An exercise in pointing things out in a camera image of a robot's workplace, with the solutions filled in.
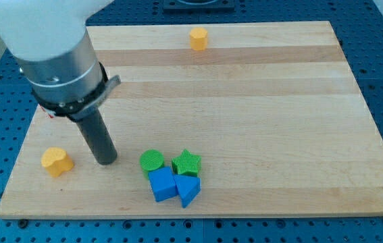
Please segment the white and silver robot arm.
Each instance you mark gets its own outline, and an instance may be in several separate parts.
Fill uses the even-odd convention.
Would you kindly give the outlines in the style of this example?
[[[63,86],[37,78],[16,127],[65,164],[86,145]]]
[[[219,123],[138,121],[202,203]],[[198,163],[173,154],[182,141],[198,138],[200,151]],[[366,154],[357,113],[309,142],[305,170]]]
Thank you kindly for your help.
[[[72,121],[100,119],[107,79],[86,21],[112,0],[0,0],[0,37],[39,105]]]

